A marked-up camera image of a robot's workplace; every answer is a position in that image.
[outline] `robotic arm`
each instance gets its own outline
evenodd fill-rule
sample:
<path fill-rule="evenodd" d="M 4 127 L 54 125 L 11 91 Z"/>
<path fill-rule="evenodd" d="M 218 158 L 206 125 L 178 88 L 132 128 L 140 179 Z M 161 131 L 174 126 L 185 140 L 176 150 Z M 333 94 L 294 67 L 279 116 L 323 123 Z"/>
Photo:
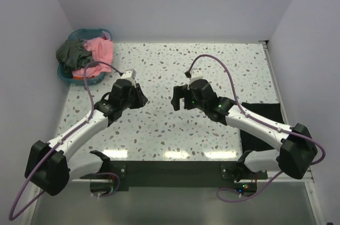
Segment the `robotic arm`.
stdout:
<path fill-rule="evenodd" d="M 124 110 L 138 109 L 145 106 L 148 100 L 144 96 L 140 85 L 136 83 L 135 76 L 136 72 L 133 69 L 125 71 L 120 79 L 113 84 L 112 91 L 106 93 L 94 105 L 95 110 L 90 119 L 88 118 L 91 111 L 64 134 L 47 143 L 37 141 L 33 144 L 28 158 L 25 177 L 28 177 L 42 157 L 51 150 L 50 146 L 54 146 L 57 143 L 60 143 L 60 145 L 31 178 L 35 185 L 50 195 L 54 196 L 61 192 L 70 179 L 76 179 L 100 171 L 106 163 L 107 157 L 98 151 L 91 152 L 91 154 L 99 157 L 99 159 L 94 161 L 73 163 L 70 162 L 70 159 L 89 139 L 119 119 Z M 74 132 L 65 141 L 62 141 L 63 136 L 84 122 L 86 124 L 83 127 Z"/>
<path fill-rule="evenodd" d="M 244 172 L 260 170 L 282 170 L 295 179 L 304 176 L 317 154 L 317 149 L 310 141 L 289 134 L 294 132 L 310 137 L 304 125 L 297 124 L 291 127 L 277 123 L 247 110 L 234 100 L 218 97 L 197 69 L 187 72 L 186 76 L 190 78 L 188 85 L 174 87 L 171 104 L 175 111 L 180 109 L 180 99 L 184 98 L 184 109 L 197 108 L 210 120 L 244 130 L 274 148 L 262 152 L 245 151 L 236 163 L 235 172 L 238 180 Z"/>

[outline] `white spotted table surface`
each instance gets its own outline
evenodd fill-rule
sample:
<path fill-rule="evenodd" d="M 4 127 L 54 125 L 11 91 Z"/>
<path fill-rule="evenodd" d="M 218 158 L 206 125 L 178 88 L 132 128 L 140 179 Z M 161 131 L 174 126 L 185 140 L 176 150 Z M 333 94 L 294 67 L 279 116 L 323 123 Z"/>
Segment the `white spotted table surface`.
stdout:
<path fill-rule="evenodd" d="M 173 87 L 189 83 L 184 72 L 200 54 L 214 55 L 226 64 L 240 102 L 278 102 L 261 44 L 114 44 L 113 66 L 120 71 L 135 69 L 136 81 L 149 102 L 141 109 L 125 110 L 72 160 L 91 159 L 89 152 L 94 149 L 112 160 L 237 160 L 242 154 L 238 129 L 212 122 L 197 109 L 184 110 L 183 102 L 179 111 L 170 104 Z M 216 61 L 203 57 L 194 68 L 202 71 L 218 96 L 233 98 L 227 74 Z M 118 73 L 111 72 L 90 86 L 94 101 L 111 91 L 118 78 Z M 71 85 L 57 133 L 62 134 L 89 110 L 84 87 Z"/>

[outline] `pink towel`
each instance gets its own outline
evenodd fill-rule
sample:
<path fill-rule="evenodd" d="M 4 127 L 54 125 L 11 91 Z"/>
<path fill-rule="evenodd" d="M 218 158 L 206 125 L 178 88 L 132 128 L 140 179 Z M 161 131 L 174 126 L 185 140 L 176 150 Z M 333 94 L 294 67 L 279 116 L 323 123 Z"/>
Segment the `pink towel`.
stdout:
<path fill-rule="evenodd" d="M 95 38 L 88 40 L 84 47 L 88 51 L 92 51 L 92 57 L 95 61 L 103 61 L 108 64 L 112 64 L 113 60 L 113 42 L 110 40 L 104 40 L 103 38 Z M 86 78 L 98 76 L 101 72 L 111 72 L 111 68 L 104 64 L 97 64 L 95 67 L 89 67 L 86 70 Z M 74 77 L 83 77 L 84 68 L 73 71 Z"/>

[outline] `blue laundry basket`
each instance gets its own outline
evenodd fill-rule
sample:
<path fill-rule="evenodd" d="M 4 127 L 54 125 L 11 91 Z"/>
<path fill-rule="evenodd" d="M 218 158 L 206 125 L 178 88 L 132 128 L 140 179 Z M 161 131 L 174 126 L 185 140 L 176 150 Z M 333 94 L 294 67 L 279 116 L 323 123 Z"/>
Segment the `blue laundry basket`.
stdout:
<path fill-rule="evenodd" d="M 101 36 L 102 32 L 108 33 L 112 40 L 112 34 L 108 30 L 102 29 L 102 28 L 79 29 L 71 33 L 70 36 L 68 37 L 68 40 L 79 40 L 79 39 L 90 40 L 90 39 L 94 39 L 94 38 Z M 59 64 L 57 73 L 58 73 L 59 78 L 61 78 L 61 80 L 65 82 L 78 84 L 78 85 L 85 85 L 83 80 L 76 80 L 73 78 L 69 78 L 64 72 L 64 65 L 62 63 Z M 87 83 L 88 85 L 98 84 L 104 79 L 104 77 L 105 77 L 105 72 L 101 72 L 100 75 L 87 79 Z"/>

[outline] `black cloth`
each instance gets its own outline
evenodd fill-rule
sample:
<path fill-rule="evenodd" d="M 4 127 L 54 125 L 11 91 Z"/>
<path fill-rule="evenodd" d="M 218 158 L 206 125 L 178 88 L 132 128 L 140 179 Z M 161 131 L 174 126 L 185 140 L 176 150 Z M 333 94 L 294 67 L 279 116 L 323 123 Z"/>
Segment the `black cloth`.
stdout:
<path fill-rule="evenodd" d="M 251 112 L 257 113 L 267 119 L 274 120 L 275 122 L 284 123 L 282 114 L 281 114 L 281 105 L 280 104 L 248 104 L 242 103 L 242 106 L 248 109 Z M 245 152 L 247 150 L 252 151 L 268 151 L 270 149 L 274 149 L 269 144 L 260 140 L 259 138 L 240 130 L 241 143 L 242 143 L 242 151 Z"/>
<path fill-rule="evenodd" d="M 92 52 L 84 48 L 80 40 L 67 40 L 56 51 L 59 63 L 64 64 L 65 74 L 72 78 L 72 72 L 84 68 L 86 64 L 93 61 Z"/>

